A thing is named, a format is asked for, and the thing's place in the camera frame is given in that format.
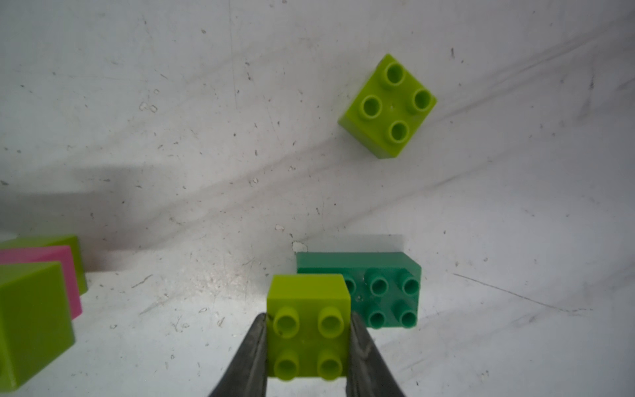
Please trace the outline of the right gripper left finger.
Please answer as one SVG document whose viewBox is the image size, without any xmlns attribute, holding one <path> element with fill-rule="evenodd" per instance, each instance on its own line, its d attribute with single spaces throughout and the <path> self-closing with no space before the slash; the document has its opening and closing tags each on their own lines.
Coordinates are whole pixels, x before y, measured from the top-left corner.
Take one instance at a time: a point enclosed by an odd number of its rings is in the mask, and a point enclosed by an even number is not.
<svg viewBox="0 0 635 397">
<path fill-rule="evenodd" d="M 263 397 L 267 388 L 266 313 L 256 316 L 226 372 L 209 397 Z"/>
</svg>

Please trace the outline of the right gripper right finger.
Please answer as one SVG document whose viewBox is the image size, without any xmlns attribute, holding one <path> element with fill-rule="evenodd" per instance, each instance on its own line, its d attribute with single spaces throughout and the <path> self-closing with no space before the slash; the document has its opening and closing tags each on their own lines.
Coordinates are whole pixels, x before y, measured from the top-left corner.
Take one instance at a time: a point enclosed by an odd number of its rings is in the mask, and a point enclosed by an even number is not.
<svg viewBox="0 0 635 397">
<path fill-rule="evenodd" d="M 346 396 L 404 397 L 363 319 L 352 312 Z"/>
</svg>

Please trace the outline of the lime lego brick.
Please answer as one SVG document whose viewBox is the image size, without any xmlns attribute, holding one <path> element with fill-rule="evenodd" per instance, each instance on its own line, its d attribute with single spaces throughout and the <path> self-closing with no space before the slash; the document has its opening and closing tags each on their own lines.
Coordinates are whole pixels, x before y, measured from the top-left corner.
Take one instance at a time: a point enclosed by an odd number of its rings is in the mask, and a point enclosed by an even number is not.
<svg viewBox="0 0 635 397">
<path fill-rule="evenodd" d="M 352 300 L 339 274 L 276 275 L 266 301 L 268 376 L 347 374 Z"/>
<path fill-rule="evenodd" d="M 12 392 L 74 345 L 72 319 L 42 272 L 1 268 L 1 392 Z"/>
<path fill-rule="evenodd" d="M 84 261 L 79 238 L 73 234 L 47 235 L 47 236 L 22 236 L 1 242 L 2 249 L 10 248 L 34 248 L 50 246 L 69 246 L 73 256 L 74 270 L 77 277 L 79 294 L 88 291 L 88 282 L 84 272 Z"/>
<path fill-rule="evenodd" d="M 437 104 L 437 98 L 387 54 L 338 124 L 379 159 L 397 157 Z"/>
</svg>

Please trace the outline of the pink lego brick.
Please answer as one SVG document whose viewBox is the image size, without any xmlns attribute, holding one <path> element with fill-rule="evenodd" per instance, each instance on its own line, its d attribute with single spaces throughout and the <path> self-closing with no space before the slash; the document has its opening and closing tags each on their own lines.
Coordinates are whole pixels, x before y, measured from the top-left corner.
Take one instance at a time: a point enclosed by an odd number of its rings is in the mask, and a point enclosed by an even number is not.
<svg viewBox="0 0 635 397">
<path fill-rule="evenodd" d="M 42 272 L 41 286 L 44 291 L 54 291 L 64 301 L 70 319 L 83 313 L 81 295 L 74 270 L 73 256 L 69 246 L 34 248 L 1 248 L 1 268 L 23 267 Z"/>
</svg>

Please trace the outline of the dark green long lego brick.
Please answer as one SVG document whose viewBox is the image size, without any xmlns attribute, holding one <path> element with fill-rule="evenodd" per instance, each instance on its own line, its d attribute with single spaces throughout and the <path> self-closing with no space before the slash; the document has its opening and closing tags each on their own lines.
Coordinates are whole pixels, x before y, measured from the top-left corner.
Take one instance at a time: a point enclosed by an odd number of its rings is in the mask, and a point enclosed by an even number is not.
<svg viewBox="0 0 635 397">
<path fill-rule="evenodd" d="M 403 252 L 301 252 L 299 274 L 340 274 L 352 311 L 373 329 L 411 329 L 418 323 L 422 268 Z"/>
</svg>

